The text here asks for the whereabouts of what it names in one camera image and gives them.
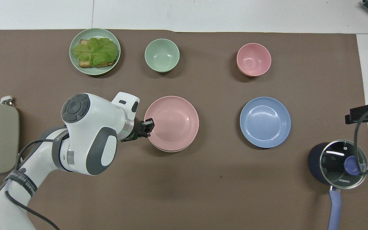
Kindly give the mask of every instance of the brown tablecloth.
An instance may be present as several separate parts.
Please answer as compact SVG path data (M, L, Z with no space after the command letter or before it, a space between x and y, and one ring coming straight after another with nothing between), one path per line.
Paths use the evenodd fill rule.
M344 115L364 105L356 36L349 34L175 33L111 30L121 59L93 78L73 67L69 45L81 30L0 31L0 98L12 95L20 115L20 147L61 125L63 103L77 93L108 100L120 91L140 98L137 117L162 96L180 96L196 108L200 129L178 153L147 139L118 145L112 165L98 176L55 171L29 207L61 229L327 229L329 187L308 169L310 149L353 139ZM151 70L144 50L169 38L180 61L169 73ZM264 45L272 65L259 77L236 66L238 49ZM292 119L289 137L260 149L242 135L239 116L253 98L281 101ZM368 132L359 145L368 156ZM368 229L368 176L344 190L340 229ZM49 226L31 215L39 229Z

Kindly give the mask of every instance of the white tabletop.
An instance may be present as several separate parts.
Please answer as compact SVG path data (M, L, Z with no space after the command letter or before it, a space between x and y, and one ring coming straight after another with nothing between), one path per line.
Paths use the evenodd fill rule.
M361 4L360 0L0 0L0 29L357 34L368 104L368 13Z

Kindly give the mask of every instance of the pink bowl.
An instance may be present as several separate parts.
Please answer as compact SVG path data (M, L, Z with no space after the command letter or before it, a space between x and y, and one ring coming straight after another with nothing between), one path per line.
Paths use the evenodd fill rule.
M271 54L267 48L258 43L244 45L236 55L238 69L250 77L266 73L271 66L271 61Z
M178 152L196 138L199 126L197 111L179 96L157 99L147 109L144 119L152 118L154 129L149 141L159 150Z

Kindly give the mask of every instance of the pot handle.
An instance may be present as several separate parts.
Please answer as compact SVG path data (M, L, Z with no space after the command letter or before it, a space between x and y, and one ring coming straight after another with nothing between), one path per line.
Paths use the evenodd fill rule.
M329 228L327 230L338 230L341 209L340 189L331 186L329 195L332 208L330 209Z

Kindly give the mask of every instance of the toast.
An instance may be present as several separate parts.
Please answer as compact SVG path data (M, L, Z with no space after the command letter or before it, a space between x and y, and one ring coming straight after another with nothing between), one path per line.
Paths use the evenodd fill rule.
M88 40L81 39L80 43L87 45L88 44ZM91 68L91 67L93 67L93 68L101 68L101 67L108 67L108 66L114 65L114 62L115 61L116 60L114 60L112 62L108 62L108 63L103 63L101 65L91 65L89 60L87 60L87 61L81 61L81 60L79 60L79 67L80 68Z

